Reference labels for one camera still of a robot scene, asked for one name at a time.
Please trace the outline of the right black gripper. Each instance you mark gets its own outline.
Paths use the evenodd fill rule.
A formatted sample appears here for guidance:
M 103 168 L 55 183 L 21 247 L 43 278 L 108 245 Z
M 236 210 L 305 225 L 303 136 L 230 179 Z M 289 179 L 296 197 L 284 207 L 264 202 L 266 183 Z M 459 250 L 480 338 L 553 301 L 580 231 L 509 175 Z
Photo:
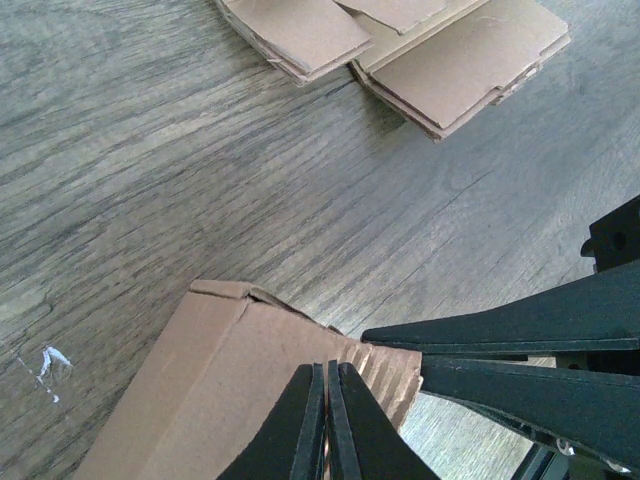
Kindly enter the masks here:
M 368 329 L 361 340 L 442 356 L 637 350 L 639 196 L 589 233 L 580 255 L 594 259 L 598 274 L 486 311 Z

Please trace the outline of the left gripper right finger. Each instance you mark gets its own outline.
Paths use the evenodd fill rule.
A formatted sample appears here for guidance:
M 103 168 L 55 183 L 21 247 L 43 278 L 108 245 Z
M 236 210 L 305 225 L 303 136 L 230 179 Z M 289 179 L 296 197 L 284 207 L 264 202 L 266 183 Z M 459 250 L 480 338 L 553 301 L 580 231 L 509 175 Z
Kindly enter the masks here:
M 328 364 L 329 472 L 332 479 L 436 479 L 404 442 L 350 363 Z

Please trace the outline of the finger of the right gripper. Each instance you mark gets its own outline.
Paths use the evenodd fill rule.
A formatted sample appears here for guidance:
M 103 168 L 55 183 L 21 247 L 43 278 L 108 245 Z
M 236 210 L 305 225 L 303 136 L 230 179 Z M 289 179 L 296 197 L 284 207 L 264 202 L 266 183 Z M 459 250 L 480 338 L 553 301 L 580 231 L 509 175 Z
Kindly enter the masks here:
M 422 390 L 477 410 L 532 441 L 616 465 L 639 463 L 639 379 L 584 370 L 425 356 Z

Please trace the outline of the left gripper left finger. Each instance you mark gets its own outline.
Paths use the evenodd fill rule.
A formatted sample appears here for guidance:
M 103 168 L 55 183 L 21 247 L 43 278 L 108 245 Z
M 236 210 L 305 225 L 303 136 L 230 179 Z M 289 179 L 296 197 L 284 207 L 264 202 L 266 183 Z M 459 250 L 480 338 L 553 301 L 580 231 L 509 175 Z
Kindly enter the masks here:
M 302 364 L 246 448 L 221 479 L 320 479 L 324 472 L 325 390 L 320 364 Z

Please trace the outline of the cardboard box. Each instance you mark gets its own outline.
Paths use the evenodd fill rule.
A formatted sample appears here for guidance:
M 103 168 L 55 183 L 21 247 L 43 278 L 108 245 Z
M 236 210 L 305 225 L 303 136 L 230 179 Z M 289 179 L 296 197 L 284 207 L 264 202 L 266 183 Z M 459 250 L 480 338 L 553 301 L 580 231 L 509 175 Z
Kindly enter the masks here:
M 394 427 L 422 384 L 415 351 L 373 346 L 245 282 L 197 280 L 89 452 L 79 479 L 213 479 L 298 366 L 353 364 Z

